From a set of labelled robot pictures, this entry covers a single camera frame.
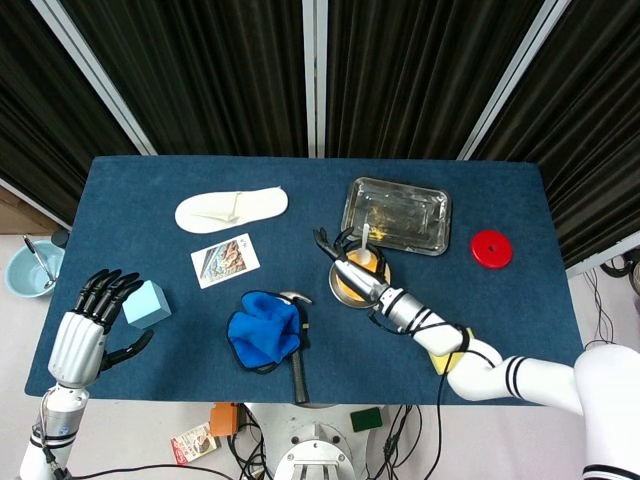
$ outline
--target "floor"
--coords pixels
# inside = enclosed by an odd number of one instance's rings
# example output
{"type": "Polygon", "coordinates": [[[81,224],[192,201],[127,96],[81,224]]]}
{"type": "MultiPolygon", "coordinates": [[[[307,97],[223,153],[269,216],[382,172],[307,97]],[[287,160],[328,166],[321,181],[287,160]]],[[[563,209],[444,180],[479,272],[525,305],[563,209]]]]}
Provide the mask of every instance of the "floor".
{"type": "MultiPolygon", "coordinates": [[[[0,236],[0,268],[22,245],[18,236],[0,236]]],[[[640,298],[626,279],[598,273],[604,308],[616,324],[616,341],[640,349],[640,298]]],[[[597,321],[593,292],[585,279],[570,280],[571,295],[583,341],[593,337],[597,321]]],[[[0,421],[0,478],[14,478],[27,444],[39,399],[28,397],[23,386],[32,352],[48,308],[46,299],[21,299],[0,287],[4,348],[0,349],[0,380],[4,386],[0,421]]],[[[173,463],[169,438],[207,421],[208,403],[170,403],[91,400],[76,440],[69,469],[76,475],[100,470],[154,463],[173,463]]],[[[425,433],[398,477],[424,477],[436,451],[435,408],[423,407],[425,433]]],[[[543,407],[451,406],[442,409],[443,453],[433,480],[468,478],[558,479],[578,478],[583,467],[582,419],[543,407]]],[[[401,452],[415,438],[417,422],[409,424],[401,439],[401,452]]],[[[372,433],[369,462],[377,469],[385,428],[372,433]]],[[[251,439],[243,438],[249,448],[251,439]]],[[[226,446],[193,465],[223,471],[234,478],[239,469],[226,446]]],[[[175,469],[111,475],[111,479],[214,478],[210,474],[175,469]]]]}

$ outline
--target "blue tablecloth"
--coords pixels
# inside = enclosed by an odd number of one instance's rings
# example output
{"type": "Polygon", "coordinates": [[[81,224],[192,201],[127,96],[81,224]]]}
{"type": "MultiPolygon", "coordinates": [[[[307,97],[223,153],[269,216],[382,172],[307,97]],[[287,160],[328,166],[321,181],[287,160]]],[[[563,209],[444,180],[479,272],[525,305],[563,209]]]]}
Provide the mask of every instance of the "blue tablecloth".
{"type": "MultiPolygon", "coordinates": [[[[288,363],[268,375],[243,371],[225,336],[227,320],[248,290],[298,290],[308,308],[311,348],[304,351],[314,403],[432,404],[439,377],[408,337],[373,326],[331,294],[329,259],[312,229],[340,229],[347,191],[372,176],[449,192],[448,251],[439,257],[389,250],[393,285],[443,318],[470,326],[504,357],[522,355],[572,365],[580,337],[556,234],[535,165],[506,162],[242,158],[216,156],[101,157],[93,162],[60,280],[40,337],[26,392],[54,382],[47,363],[60,319],[85,280],[101,268],[138,271],[160,285],[173,315],[154,326],[149,346],[105,372],[93,397],[182,401],[292,402],[288,363]],[[187,233],[174,211],[185,198],[213,191],[281,185],[281,216],[209,235],[187,233]],[[487,270],[470,252],[472,236],[497,229],[513,245],[511,264],[487,270]],[[190,253],[248,232],[261,267],[201,290],[190,253]]],[[[139,331],[119,319],[114,350],[139,331]]],[[[455,394],[446,403],[465,403],[455,394]]],[[[504,400],[492,403],[504,403],[504,400]]]]}

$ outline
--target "black stripe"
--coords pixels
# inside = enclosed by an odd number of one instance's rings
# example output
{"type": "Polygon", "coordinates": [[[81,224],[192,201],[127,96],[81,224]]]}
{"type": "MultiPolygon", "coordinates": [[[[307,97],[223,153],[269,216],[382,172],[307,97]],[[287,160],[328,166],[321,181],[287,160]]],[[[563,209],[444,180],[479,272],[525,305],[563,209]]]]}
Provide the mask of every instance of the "black stripe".
{"type": "MultiPolygon", "coordinates": [[[[75,438],[72,438],[71,441],[66,442],[66,443],[61,443],[59,445],[49,445],[47,443],[47,448],[49,450],[57,450],[58,448],[64,448],[64,447],[68,447],[69,445],[73,444],[73,442],[75,441],[75,438]]],[[[42,448],[42,444],[36,442],[33,437],[29,438],[29,441],[31,442],[31,445],[33,445],[34,447],[38,447],[38,448],[42,448]]]]}
{"type": "Polygon", "coordinates": [[[404,290],[403,290],[402,292],[400,292],[400,293],[398,294],[398,296],[397,296],[396,298],[394,298],[394,299],[391,301],[391,303],[389,304],[389,308],[387,308],[387,311],[386,311],[386,312],[382,312],[382,314],[383,314],[385,317],[388,317],[388,316],[389,316],[389,313],[391,313],[391,310],[393,310],[393,307],[395,307],[395,306],[396,306],[396,303],[398,303],[398,301],[399,301],[402,297],[404,297],[406,294],[407,294],[407,292],[405,292],[404,290]]]}
{"type": "Polygon", "coordinates": [[[515,397],[515,395],[513,394],[513,390],[511,390],[511,385],[509,384],[509,374],[511,373],[511,366],[513,365],[513,362],[518,358],[520,357],[513,357],[511,360],[509,360],[509,365],[507,365],[507,370],[504,372],[504,381],[507,384],[507,390],[509,391],[512,397],[515,397]]]}
{"type": "Polygon", "coordinates": [[[427,313],[422,320],[420,320],[420,323],[418,325],[416,325],[416,328],[413,329],[413,332],[410,333],[410,335],[413,337],[416,333],[420,332],[422,330],[422,325],[424,324],[424,321],[429,318],[431,316],[431,314],[433,313],[433,310],[429,310],[429,313],[427,313]]]}
{"type": "Polygon", "coordinates": [[[629,480],[640,480],[640,475],[637,473],[630,472],[623,468],[611,467],[609,465],[588,465],[584,467],[582,473],[611,473],[613,475],[619,475],[623,478],[628,478],[629,480]]]}
{"type": "MultiPolygon", "coordinates": [[[[73,438],[76,436],[76,434],[78,433],[78,431],[76,430],[75,432],[69,433],[67,435],[47,435],[47,442],[50,441],[55,441],[55,442],[60,442],[62,440],[68,440],[69,438],[73,438]]],[[[39,432],[33,432],[33,434],[40,438],[39,432]]]]}
{"type": "Polygon", "coordinates": [[[495,364],[480,352],[476,352],[475,350],[467,350],[466,353],[473,353],[474,355],[478,355],[480,358],[484,358],[487,363],[491,365],[491,368],[496,368],[495,364]]]}
{"type": "Polygon", "coordinates": [[[520,399],[522,399],[522,395],[520,395],[520,390],[518,390],[518,369],[520,368],[520,365],[522,365],[522,362],[524,362],[525,360],[526,358],[522,357],[518,361],[518,364],[515,367],[513,367],[513,390],[516,392],[516,395],[520,399]]]}
{"type": "Polygon", "coordinates": [[[413,322],[415,322],[418,317],[420,317],[420,315],[422,315],[422,312],[424,312],[427,309],[427,307],[422,307],[420,310],[418,310],[418,313],[416,313],[416,315],[413,317],[413,320],[411,320],[409,322],[409,325],[407,325],[407,332],[411,331],[411,327],[413,327],[413,322]]]}

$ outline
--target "light blue cube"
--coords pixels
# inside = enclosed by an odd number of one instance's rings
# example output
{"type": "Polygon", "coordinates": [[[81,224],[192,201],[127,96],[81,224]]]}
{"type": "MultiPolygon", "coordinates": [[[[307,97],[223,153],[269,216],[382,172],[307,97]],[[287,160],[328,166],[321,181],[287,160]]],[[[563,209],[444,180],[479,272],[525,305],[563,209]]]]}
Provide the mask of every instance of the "light blue cube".
{"type": "Polygon", "coordinates": [[[147,280],[122,304],[129,325],[147,328],[171,315],[162,289],[147,280]]]}

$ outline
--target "red lid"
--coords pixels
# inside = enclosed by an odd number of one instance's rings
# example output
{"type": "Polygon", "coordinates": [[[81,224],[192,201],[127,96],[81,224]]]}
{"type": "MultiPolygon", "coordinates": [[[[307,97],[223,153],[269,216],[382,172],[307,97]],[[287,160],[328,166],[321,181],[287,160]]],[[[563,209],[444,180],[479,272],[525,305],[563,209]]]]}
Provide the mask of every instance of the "red lid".
{"type": "Polygon", "coordinates": [[[483,230],[471,239],[471,253],[480,265],[487,268],[506,267],[513,258],[511,242],[496,230],[483,230]]]}

